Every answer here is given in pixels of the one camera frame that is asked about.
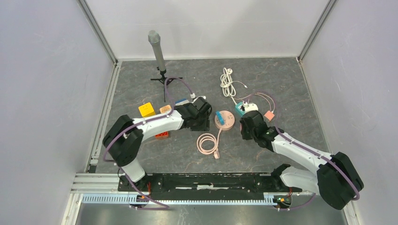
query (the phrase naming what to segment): microphone stand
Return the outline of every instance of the microphone stand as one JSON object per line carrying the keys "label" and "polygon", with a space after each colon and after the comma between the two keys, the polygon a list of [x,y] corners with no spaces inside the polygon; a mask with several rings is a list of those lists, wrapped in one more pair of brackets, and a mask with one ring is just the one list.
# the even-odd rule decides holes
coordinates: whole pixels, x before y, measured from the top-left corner
{"label": "microphone stand", "polygon": [[[159,81],[163,84],[163,98],[164,98],[164,102],[166,102],[166,90],[164,88],[164,83],[167,79],[167,77],[164,76],[164,74],[166,73],[166,70],[164,71],[160,71],[161,74],[161,78],[151,78],[151,81]],[[175,78],[170,78],[167,80],[166,86],[168,86],[171,82],[173,82],[173,80],[175,80]]]}

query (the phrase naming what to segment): white panel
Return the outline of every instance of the white panel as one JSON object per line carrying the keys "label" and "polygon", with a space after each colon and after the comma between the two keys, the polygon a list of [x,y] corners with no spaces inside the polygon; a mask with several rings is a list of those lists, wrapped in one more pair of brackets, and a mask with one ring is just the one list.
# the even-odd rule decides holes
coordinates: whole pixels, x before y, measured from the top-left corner
{"label": "white panel", "polygon": [[0,224],[60,224],[110,62],[74,0],[2,0]]}
{"label": "white panel", "polygon": [[365,188],[365,225],[396,224],[398,1],[338,1],[304,58],[333,152],[350,156]]}
{"label": "white panel", "polygon": [[297,56],[327,0],[88,0],[120,59]]}

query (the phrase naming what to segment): purple cable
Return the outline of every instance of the purple cable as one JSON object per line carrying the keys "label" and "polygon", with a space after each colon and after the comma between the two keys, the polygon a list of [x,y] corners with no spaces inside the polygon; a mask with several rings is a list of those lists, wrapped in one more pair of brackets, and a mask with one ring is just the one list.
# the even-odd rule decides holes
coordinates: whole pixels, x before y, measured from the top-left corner
{"label": "purple cable", "polygon": [[314,193],[314,194],[312,195],[312,197],[310,198],[310,200],[308,200],[308,202],[306,202],[306,203],[304,203],[304,204],[302,204],[302,205],[295,206],[295,207],[293,207],[293,208],[279,209],[279,211],[298,210],[298,209],[300,209],[300,208],[302,208],[302,207],[304,207],[304,206],[309,205],[309,204],[315,199],[315,196],[316,196],[316,194]]}
{"label": "purple cable", "polygon": [[[107,153],[109,152],[109,149],[112,147],[112,145],[113,145],[121,136],[123,136],[123,134],[125,134],[125,133],[128,132],[129,130],[135,128],[136,126],[139,126],[139,125],[144,124],[144,122],[145,122],[145,123],[148,123],[148,122],[151,122],[151,121],[155,121],[155,120],[159,120],[159,119],[162,119],[162,118],[166,118],[166,117],[168,117],[169,115],[171,115],[171,114],[173,113],[175,103],[174,103],[174,100],[173,100],[172,96],[170,95],[170,93],[168,92],[168,89],[167,89],[167,81],[168,81],[169,79],[176,79],[176,80],[181,81],[181,82],[182,82],[183,84],[185,84],[185,86],[188,88],[189,92],[190,92],[191,94],[193,94],[193,91],[192,91],[191,87],[189,86],[189,84],[188,84],[187,82],[183,81],[182,79],[180,79],[180,78],[178,78],[178,77],[168,77],[168,78],[166,78],[166,80],[164,81],[164,90],[165,90],[165,93],[166,93],[167,98],[171,101],[171,110],[170,110],[170,112],[167,113],[166,115],[162,115],[162,116],[159,116],[159,117],[154,117],[154,118],[146,119],[145,121],[138,122],[138,123],[136,123],[136,124],[133,124],[133,125],[129,126],[129,127],[126,128],[126,129],[124,129],[122,132],[120,132],[120,133],[109,143],[109,145],[106,147],[105,152],[104,152],[104,156],[102,157],[102,159],[103,159],[105,162],[114,162],[114,160],[106,159]],[[134,183],[133,183],[133,181],[130,179],[130,177],[129,177],[127,174],[125,174],[125,176],[126,176],[127,180],[130,182],[131,186],[132,186],[140,195],[142,195],[144,198],[148,199],[149,201],[151,201],[151,202],[153,202],[153,203],[156,203],[156,204],[161,205],[161,206],[164,207],[164,208],[137,208],[137,209],[140,209],[140,210],[167,210],[167,209],[170,208],[168,205],[165,205],[165,204],[162,204],[162,203],[160,203],[160,202],[157,202],[157,201],[153,200],[152,198],[150,198],[150,197],[144,195],[144,194],[143,194],[142,192],[140,192],[140,191],[138,190],[138,188],[134,185]]]}
{"label": "purple cable", "polygon": [[[268,96],[274,101],[274,106],[275,106],[275,109],[276,109],[276,101],[275,101],[275,99],[272,97],[272,95],[270,95],[269,93],[267,93],[266,91],[263,91],[263,90],[255,91],[254,93],[257,93],[257,92],[260,92],[260,93],[263,93],[263,94],[268,95]],[[248,100],[250,99],[251,96],[254,95],[254,93],[247,97]],[[291,139],[289,139],[288,137],[286,137],[285,135],[283,135],[282,132],[279,130],[278,125],[277,125],[277,123],[276,123],[276,121],[277,121],[278,118],[279,118],[279,112],[277,113],[276,118],[274,119],[275,129],[276,129],[276,131],[278,132],[278,134],[279,134],[280,136],[282,136],[285,140],[287,140],[287,141],[291,142],[292,144],[298,146],[299,148],[301,148],[301,149],[303,149],[303,150],[305,150],[305,151],[308,151],[309,153],[311,153],[311,154],[313,154],[313,155],[315,155],[315,156],[317,156],[317,157],[319,157],[319,158],[325,160],[325,161],[328,162],[330,165],[332,165],[332,167],[335,168],[335,169],[343,176],[343,178],[345,179],[345,181],[347,181],[347,183],[350,185],[350,187],[351,187],[351,188],[353,189],[353,191],[355,192],[355,195],[356,195],[356,196],[353,198],[353,200],[354,200],[354,201],[358,200],[358,199],[360,198],[360,193],[359,193],[358,189],[355,187],[355,185],[353,184],[353,182],[348,178],[348,176],[347,176],[336,164],[334,164],[330,159],[328,159],[328,158],[326,158],[326,157],[324,157],[324,156],[321,156],[319,153],[317,153],[317,152],[315,152],[315,151],[313,151],[313,150],[307,148],[306,146],[303,146],[303,145],[301,145],[301,144],[299,144],[299,143],[296,143],[296,142],[292,141]]]}

